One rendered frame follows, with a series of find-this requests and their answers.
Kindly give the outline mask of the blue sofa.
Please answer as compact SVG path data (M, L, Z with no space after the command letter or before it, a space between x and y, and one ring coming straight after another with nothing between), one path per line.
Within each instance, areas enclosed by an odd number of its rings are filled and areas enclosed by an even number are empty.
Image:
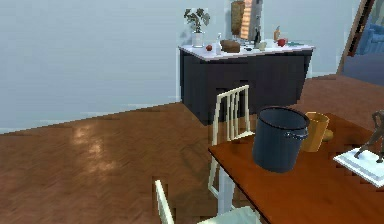
M384 53L384 26L369 23L359 41L356 54Z

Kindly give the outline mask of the cream slatted chair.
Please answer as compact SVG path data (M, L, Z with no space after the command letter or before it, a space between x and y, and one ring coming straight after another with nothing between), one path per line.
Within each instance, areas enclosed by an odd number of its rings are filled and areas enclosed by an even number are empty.
M240 93L244 93L244 112L245 112L245 131L239 132L239 107ZM232 141L243 137L253 135L250 128L249 114L249 86L243 85L235 89L220 93L216 97L216 106L213 120L212 145L218 144L219 117L221 103L226 101L225 122L226 122L226 140ZM229 174L221 167L215 158L211 159L210 173L208 178L208 190L213 194L218 202L218 214L224 214L234 209L232 204L235 183L229 177Z
M162 224L175 224L160 180L154 182L157 208ZM197 224L262 224L256 213L249 207L235 208L229 212L198 222Z

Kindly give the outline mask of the dark blue cooking pot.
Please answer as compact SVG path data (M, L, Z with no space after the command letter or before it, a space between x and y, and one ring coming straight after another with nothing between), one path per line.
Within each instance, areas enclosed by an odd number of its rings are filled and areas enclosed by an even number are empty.
M258 113L252 157L261 168L285 173L293 169L302 142L308 137L309 118L287 107L270 106Z

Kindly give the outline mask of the yellow cheese wedge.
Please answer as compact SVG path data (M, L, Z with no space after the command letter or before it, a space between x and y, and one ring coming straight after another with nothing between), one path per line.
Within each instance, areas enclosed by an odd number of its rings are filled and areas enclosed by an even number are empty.
M323 142L330 141L334 134L328 129L330 119L318 112L307 112L310 120L308 137L302 142L301 150L304 152L317 152Z

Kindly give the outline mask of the brown bread loaf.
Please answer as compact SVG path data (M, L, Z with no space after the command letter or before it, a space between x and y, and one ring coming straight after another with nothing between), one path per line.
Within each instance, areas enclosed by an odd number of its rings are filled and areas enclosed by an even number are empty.
M222 50L227 53L239 53L240 44L233 40L221 40Z

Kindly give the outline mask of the brown wooden dining table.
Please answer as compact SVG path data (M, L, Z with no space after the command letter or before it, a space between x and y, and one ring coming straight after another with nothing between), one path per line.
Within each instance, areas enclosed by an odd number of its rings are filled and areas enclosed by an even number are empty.
M334 161L372 132L335 115L329 118L333 138L314 153L300 153L287 173L254 163L252 136L211 146L209 152L270 224L384 224L384 187Z

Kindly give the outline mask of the black cabinet with white top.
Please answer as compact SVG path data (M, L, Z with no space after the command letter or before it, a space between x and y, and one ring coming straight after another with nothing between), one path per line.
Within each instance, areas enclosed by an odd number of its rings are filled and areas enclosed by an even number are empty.
M238 53L183 45L180 50L182 103L203 125L213 123L217 95L247 85L249 112L264 106L289 106L301 97L314 48L272 47Z

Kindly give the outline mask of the brown door frame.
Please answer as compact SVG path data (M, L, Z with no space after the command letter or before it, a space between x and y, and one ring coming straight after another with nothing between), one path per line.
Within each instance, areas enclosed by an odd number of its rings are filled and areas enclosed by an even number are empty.
M357 12L355 13L355 18L353 20L347 42L340 58L339 66L336 72L337 75L343 74L345 59L348 56L353 57L355 55L357 46L362 37L364 28L366 26L368 17L371 13L374 3L375 0L360 0L360 4L357 9Z

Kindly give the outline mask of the house plant in white pot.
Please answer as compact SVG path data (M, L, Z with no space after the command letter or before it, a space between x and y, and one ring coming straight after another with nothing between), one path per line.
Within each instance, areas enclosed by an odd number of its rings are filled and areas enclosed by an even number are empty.
M187 8L183 17L192 29L192 46L194 48L202 48L204 45L204 32L202 31L202 26L209 25L209 13L202 8L197 8L196 10Z

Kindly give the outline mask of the dark statue on white base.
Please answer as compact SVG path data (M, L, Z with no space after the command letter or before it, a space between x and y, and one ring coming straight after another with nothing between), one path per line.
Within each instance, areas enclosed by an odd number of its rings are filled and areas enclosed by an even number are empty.
M384 186L384 110L374 112L372 120L374 132L369 140L333 160L380 188Z

